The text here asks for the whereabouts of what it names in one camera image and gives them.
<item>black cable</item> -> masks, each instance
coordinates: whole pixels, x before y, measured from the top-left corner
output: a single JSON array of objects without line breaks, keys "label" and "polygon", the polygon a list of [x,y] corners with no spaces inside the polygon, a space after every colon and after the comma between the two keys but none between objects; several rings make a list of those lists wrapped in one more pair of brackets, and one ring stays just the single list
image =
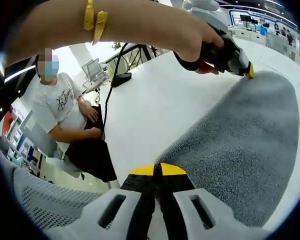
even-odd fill
[{"label": "black cable", "polygon": [[[123,47],[121,48],[120,52],[119,52],[119,55],[118,55],[118,62],[117,62],[116,65],[115,65],[115,70],[114,70],[114,73],[113,73],[112,81],[113,81],[113,80],[115,79],[115,77],[117,76],[118,67],[119,67],[119,63],[120,63],[120,59],[121,59],[122,53],[123,53],[123,51],[124,51],[124,49],[126,48],[127,45],[128,45],[128,43],[125,43],[125,44],[123,45]],[[110,94],[111,94],[113,88],[114,88],[114,87],[113,87],[112,82],[111,82],[110,91],[109,91],[108,96],[106,97],[106,100],[105,100],[105,110],[104,110],[103,130],[104,130],[105,127],[106,127],[107,113],[108,113],[108,101],[109,101]]]}]

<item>white tabletop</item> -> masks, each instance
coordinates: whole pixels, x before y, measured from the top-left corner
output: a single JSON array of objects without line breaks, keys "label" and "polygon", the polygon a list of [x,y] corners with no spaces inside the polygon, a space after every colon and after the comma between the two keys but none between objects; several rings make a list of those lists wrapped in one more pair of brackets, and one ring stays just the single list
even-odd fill
[{"label": "white tabletop", "polygon": [[[300,116],[300,66],[263,45],[235,39],[254,70],[285,76],[293,84]],[[241,77],[229,73],[200,75],[183,69],[172,52],[131,70],[132,79],[114,88],[108,102],[106,142],[120,184],[138,166],[156,158],[203,117]],[[101,105],[109,86],[101,88]],[[300,196],[300,129],[294,171],[272,217],[264,226],[273,229]]]}]

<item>white t-shirt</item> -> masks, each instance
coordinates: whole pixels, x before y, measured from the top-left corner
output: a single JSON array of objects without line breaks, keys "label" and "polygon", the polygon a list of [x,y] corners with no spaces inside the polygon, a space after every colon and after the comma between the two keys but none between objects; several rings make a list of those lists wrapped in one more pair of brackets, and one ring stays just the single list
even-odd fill
[{"label": "white t-shirt", "polygon": [[[81,114],[77,98],[82,94],[65,72],[57,75],[56,85],[39,84],[34,94],[32,112],[35,120],[49,133],[57,124],[61,128],[83,130],[87,120]],[[57,142],[65,153],[69,143]]]}]

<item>gray cloth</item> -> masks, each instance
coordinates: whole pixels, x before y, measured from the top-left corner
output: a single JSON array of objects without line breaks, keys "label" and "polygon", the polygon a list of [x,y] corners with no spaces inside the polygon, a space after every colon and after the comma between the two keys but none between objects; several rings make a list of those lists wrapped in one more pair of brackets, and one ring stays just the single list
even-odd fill
[{"label": "gray cloth", "polygon": [[286,190],[298,134],[294,87],[261,71],[254,79],[243,77],[158,161],[182,167],[196,188],[229,205],[237,220],[261,227]]}]

